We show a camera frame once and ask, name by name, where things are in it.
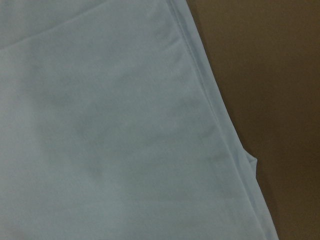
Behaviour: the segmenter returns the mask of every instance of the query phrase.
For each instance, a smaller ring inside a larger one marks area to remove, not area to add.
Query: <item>light blue fabric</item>
[[[276,240],[185,0],[0,1],[0,239]]]

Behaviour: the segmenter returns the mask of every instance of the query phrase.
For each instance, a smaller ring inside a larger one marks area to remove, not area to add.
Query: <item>brown surface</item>
[[[320,240],[320,2],[188,3],[280,240]]]

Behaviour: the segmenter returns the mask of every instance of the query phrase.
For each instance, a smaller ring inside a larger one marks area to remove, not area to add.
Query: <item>folded cloth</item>
[[[0,20],[0,239],[278,239],[185,0]]]

